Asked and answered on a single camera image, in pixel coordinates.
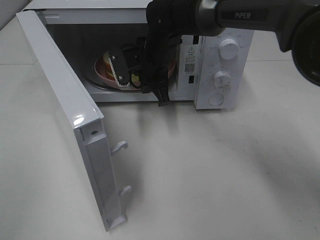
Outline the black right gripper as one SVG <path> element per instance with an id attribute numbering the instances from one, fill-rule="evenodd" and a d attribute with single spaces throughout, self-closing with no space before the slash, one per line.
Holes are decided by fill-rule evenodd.
<path id="1" fill-rule="evenodd" d="M 176 48 L 182 43 L 181 35 L 138 37 L 134 44 L 124 44 L 122 52 L 129 70 L 129 84 L 141 88 L 143 94 L 153 93 L 158 106 L 170 102 L 168 89 L 169 64 L 175 57 Z M 132 74 L 139 76 L 140 87 L 134 85 Z"/>

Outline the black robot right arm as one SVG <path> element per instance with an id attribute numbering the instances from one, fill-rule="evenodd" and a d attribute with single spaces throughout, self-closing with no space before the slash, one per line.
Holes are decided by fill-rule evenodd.
<path id="1" fill-rule="evenodd" d="M 320 3 L 317 0 L 153 0 L 147 37 L 139 40 L 139 88 L 159 106 L 169 102 L 169 51 L 183 35 L 215 37 L 226 28 L 274 32 L 282 52 L 309 82 L 320 83 Z"/>

